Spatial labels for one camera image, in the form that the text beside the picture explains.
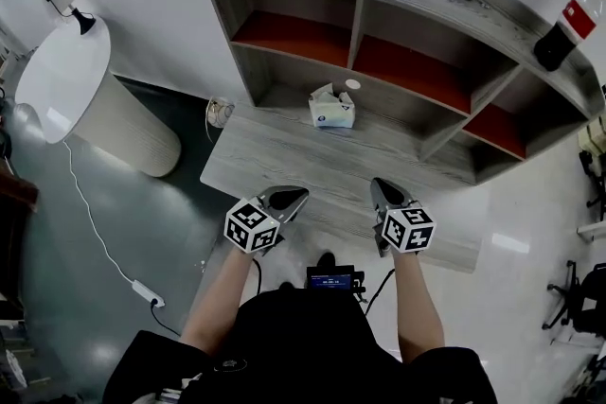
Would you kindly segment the white metal frame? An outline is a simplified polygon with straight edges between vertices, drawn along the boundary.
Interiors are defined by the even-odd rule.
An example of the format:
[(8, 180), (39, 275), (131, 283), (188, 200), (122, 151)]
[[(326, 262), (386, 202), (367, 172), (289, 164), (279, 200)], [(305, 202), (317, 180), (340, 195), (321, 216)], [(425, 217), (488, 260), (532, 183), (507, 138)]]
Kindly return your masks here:
[(606, 220), (578, 227), (577, 235), (588, 243), (606, 237)]

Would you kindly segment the white power strip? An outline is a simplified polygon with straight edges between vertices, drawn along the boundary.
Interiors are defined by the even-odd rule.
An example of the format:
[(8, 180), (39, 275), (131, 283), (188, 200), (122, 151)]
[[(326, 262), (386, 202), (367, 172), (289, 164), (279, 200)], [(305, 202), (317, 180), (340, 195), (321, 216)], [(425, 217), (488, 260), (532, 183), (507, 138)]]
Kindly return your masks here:
[(150, 303), (152, 307), (163, 307), (166, 304), (164, 299), (159, 294), (138, 280), (133, 280), (131, 287), (135, 293)]

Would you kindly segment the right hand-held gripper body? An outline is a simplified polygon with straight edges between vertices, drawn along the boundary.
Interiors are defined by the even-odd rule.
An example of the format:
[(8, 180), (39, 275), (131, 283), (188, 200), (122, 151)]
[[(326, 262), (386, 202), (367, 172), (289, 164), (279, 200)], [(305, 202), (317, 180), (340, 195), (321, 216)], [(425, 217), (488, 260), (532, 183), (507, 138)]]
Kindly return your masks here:
[(422, 206), (392, 208), (378, 213), (373, 230), (381, 257), (390, 251), (417, 254), (430, 247), (436, 233), (436, 222)]

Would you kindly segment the grey wooden desk with shelves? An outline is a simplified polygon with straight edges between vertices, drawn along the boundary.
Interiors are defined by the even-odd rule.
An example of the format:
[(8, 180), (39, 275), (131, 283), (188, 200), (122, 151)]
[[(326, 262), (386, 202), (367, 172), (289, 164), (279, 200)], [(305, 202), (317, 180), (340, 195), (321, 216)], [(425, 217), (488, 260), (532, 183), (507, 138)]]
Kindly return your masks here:
[[(211, 0), (248, 98), (201, 180), (237, 198), (271, 185), (311, 195), (294, 230), (373, 250), (370, 182), (437, 218), (429, 263), (472, 272), (487, 206), (479, 186), (550, 149), (604, 107), (579, 52), (547, 72), (547, 22), (518, 0)], [(347, 79), (362, 87), (351, 90)], [(331, 83), (351, 129), (316, 128), (310, 94)]]

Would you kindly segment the black chest-mounted screen device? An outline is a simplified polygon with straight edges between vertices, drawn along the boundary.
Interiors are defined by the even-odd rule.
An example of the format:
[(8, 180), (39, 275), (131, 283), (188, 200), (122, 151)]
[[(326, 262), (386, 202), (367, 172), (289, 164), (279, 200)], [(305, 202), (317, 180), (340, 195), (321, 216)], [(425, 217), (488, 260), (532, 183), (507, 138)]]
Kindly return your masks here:
[(365, 274), (353, 265), (315, 266), (307, 268), (306, 288), (312, 290), (345, 290), (365, 292)]

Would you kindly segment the cola bottle with red label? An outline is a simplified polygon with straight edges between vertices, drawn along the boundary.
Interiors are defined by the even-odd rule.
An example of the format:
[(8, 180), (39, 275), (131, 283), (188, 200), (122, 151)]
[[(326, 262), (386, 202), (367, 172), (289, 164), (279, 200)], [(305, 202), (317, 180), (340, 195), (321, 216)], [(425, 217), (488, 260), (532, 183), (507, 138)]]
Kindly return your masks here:
[(606, 0), (569, 0), (556, 23), (533, 47), (537, 62), (547, 71), (560, 68), (568, 55), (599, 25)]

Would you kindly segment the person's black shirt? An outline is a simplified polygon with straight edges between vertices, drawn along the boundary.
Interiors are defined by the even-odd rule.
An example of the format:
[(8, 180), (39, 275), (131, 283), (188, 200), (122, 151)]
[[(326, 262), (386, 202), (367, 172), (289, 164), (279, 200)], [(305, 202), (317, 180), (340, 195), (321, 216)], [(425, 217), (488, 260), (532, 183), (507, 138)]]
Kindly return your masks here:
[(497, 404), (477, 354), (432, 349), (402, 363), (379, 347), (355, 298), (272, 290), (243, 304), (216, 356), (140, 331), (102, 404), (166, 390), (178, 404)]

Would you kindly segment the dark brown wooden furniture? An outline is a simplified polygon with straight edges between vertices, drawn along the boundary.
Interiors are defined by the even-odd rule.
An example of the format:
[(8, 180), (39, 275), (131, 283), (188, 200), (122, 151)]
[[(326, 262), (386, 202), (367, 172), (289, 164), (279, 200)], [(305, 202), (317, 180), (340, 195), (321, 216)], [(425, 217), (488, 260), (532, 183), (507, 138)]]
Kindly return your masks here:
[(27, 220), (37, 203), (38, 188), (9, 171), (0, 161), (0, 319), (24, 315), (19, 295), (21, 253)]

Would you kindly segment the black office chair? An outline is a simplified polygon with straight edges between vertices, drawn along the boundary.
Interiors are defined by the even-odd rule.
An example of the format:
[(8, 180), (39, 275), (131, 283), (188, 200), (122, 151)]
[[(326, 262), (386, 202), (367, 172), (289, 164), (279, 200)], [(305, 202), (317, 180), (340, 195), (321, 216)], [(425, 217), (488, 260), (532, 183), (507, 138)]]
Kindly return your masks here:
[(582, 280), (577, 272), (577, 262), (566, 262), (565, 286), (549, 283), (548, 292), (556, 292), (561, 308), (550, 322), (543, 322), (542, 330), (558, 331), (550, 337), (550, 343), (573, 343), (578, 335), (590, 335), (606, 343), (606, 263), (599, 263)]
[(582, 150), (579, 153), (579, 160), (585, 175), (590, 179), (592, 186), (596, 190), (597, 196), (586, 203), (587, 208), (599, 205), (600, 219), (603, 220), (606, 214), (606, 175), (604, 173), (596, 175), (592, 170), (593, 156), (590, 152)]

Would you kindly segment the person's left forearm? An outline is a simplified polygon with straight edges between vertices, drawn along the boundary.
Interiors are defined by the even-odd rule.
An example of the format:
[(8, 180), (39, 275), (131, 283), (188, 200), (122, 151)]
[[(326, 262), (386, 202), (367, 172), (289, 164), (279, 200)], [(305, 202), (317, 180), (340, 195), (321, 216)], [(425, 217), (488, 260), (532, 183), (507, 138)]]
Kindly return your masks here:
[(236, 321), (252, 261), (252, 254), (237, 248), (230, 251), (217, 277), (190, 312), (180, 343), (207, 355), (218, 352)]

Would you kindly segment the white pedestal table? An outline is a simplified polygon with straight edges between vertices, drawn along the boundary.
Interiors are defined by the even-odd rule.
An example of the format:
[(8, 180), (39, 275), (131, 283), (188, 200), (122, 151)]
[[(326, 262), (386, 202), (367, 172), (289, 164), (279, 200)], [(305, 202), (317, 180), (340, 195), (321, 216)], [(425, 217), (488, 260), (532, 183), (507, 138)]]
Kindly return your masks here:
[(29, 59), (15, 102), (33, 109), (47, 143), (75, 134), (149, 176), (164, 177), (180, 159), (179, 137), (110, 71), (111, 54), (102, 19), (85, 34), (75, 21), (60, 25)]

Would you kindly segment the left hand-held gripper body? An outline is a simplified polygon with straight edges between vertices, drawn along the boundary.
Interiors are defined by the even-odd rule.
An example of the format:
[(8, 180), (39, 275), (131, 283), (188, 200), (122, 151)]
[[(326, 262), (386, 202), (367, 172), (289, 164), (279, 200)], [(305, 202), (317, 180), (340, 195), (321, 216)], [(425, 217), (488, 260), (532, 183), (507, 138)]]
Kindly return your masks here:
[(277, 244), (280, 226), (255, 200), (240, 199), (226, 213), (223, 236), (243, 253), (267, 252)]

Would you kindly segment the person's right forearm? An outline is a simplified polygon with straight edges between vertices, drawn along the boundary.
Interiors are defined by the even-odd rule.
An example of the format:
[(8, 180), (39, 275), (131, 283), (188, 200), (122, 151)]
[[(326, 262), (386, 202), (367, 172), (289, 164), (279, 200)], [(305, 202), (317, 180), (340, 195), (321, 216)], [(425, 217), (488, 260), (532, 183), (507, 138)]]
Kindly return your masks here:
[(427, 289), (418, 257), (393, 252), (397, 296), (397, 329), (401, 359), (411, 363), (421, 354), (445, 346), (442, 322)]

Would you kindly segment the white tissues pack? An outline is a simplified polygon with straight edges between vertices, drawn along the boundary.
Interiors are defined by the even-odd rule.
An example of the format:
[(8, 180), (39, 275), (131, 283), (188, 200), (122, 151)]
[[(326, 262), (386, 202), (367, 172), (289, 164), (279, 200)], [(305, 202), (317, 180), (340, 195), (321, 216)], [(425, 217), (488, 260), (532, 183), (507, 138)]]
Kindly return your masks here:
[(310, 94), (309, 107), (316, 128), (351, 129), (355, 122), (355, 104), (347, 92), (334, 94), (328, 83)]

